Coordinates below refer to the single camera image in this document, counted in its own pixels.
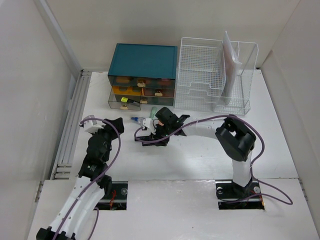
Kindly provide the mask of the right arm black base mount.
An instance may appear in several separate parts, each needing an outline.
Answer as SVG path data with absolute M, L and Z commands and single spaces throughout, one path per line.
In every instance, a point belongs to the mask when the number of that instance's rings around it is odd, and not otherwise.
M 231 179 L 215 182 L 219 210 L 264 210 L 260 184 L 257 181 L 242 187 Z

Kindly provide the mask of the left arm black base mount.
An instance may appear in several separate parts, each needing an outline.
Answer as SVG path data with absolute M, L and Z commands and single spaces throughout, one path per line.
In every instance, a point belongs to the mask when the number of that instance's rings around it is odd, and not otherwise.
M 128 183 L 113 181 L 112 177 L 103 174 L 100 177 L 81 176 L 76 179 L 84 209 L 115 211 L 127 209 Z

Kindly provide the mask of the yellow cap black highlighter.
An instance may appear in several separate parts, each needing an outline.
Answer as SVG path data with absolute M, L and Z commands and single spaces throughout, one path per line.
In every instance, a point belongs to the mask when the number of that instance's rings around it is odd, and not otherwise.
M 133 103 L 133 104 L 139 104 L 139 101 L 127 98 L 127 97 L 122 97 L 120 100 L 122 103 Z

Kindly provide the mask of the teal desktop drawer cabinet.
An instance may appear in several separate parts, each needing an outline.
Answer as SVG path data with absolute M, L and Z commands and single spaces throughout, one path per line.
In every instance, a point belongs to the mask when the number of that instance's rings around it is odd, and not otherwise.
M 177 61 L 177 46 L 117 43 L 107 73 L 110 108 L 139 111 L 142 105 L 172 106 Z M 121 102 L 122 97 L 139 103 Z

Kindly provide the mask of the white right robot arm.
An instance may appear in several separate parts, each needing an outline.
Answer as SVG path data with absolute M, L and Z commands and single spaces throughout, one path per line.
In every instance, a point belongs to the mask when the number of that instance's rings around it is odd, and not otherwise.
M 187 114 L 178 117 L 167 107 L 161 108 L 155 117 L 155 120 L 145 118 L 141 124 L 143 129 L 149 129 L 150 135 L 135 136 L 135 141 L 141 142 L 143 146 L 165 147 L 173 135 L 215 139 L 232 160 L 232 193 L 243 197 L 250 191 L 251 157 L 257 137 L 242 119 L 235 115 L 205 119 L 192 118 Z

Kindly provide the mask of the clear mesh zipper pouch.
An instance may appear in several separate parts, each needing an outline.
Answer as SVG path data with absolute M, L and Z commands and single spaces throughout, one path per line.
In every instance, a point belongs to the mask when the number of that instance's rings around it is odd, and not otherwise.
M 232 46 L 227 31 L 224 32 L 222 46 L 225 67 L 225 86 L 223 90 L 223 97 L 229 100 L 232 97 L 233 87 L 242 63 L 238 59 L 238 55 Z

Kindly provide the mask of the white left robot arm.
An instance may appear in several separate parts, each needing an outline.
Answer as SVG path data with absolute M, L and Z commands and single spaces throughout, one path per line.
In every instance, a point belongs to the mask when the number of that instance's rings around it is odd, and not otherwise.
M 38 230 L 38 240 L 80 239 L 98 202 L 111 195 L 112 177 L 106 175 L 106 171 L 115 162 L 110 160 L 112 142 L 120 141 L 120 135 L 125 131 L 123 118 L 109 120 L 90 115 L 79 126 L 91 134 L 86 155 L 66 202 L 49 226 Z

